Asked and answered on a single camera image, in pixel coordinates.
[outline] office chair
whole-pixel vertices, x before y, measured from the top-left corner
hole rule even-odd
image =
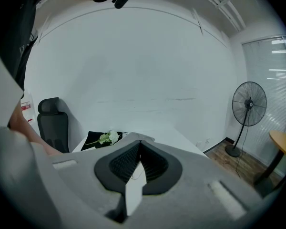
[[[42,100],[38,105],[38,128],[41,138],[62,153],[69,153],[68,116],[57,109],[59,98]]]

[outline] chair headrest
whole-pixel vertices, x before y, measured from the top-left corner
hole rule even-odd
[[[42,100],[38,104],[38,112],[44,115],[57,115],[59,112],[56,105],[58,100],[58,97]]]

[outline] white wall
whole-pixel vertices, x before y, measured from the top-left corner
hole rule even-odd
[[[173,127],[202,151],[225,138],[234,86],[223,79],[235,78],[227,37],[207,22],[202,36],[189,9],[164,0],[78,6],[43,32],[25,82],[36,107],[56,96],[66,103],[71,148],[90,130]]]

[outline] person's arm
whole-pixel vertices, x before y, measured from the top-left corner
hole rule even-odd
[[[18,103],[11,118],[10,118],[10,128],[13,131],[18,131],[24,134],[30,142],[41,144],[48,155],[60,155],[60,151],[48,145],[45,141],[41,139],[40,136],[34,131],[31,125],[23,117],[21,105]]]

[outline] fan stand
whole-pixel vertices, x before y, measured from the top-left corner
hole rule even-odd
[[[244,126],[245,126],[245,123],[246,123],[246,119],[247,119],[247,115],[248,115],[248,112],[249,110],[253,107],[253,102],[251,99],[248,99],[248,100],[245,100],[245,107],[246,107],[246,114],[245,114],[245,119],[244,119],[244,123],[243,123],[243,126],[242,126],[242,129],[240,130],[240,134],[238,136],[238,139],[236,141],[236,143],[234,145],[227,145],[225,146],[225,151],[226,153],[229,155],[229,156],[232,156],[232,157],[239,157],[240,156],[240,150],[236,147],[238,141],[239,141],[239,138],[243,132],[243,129],[244,129]]]

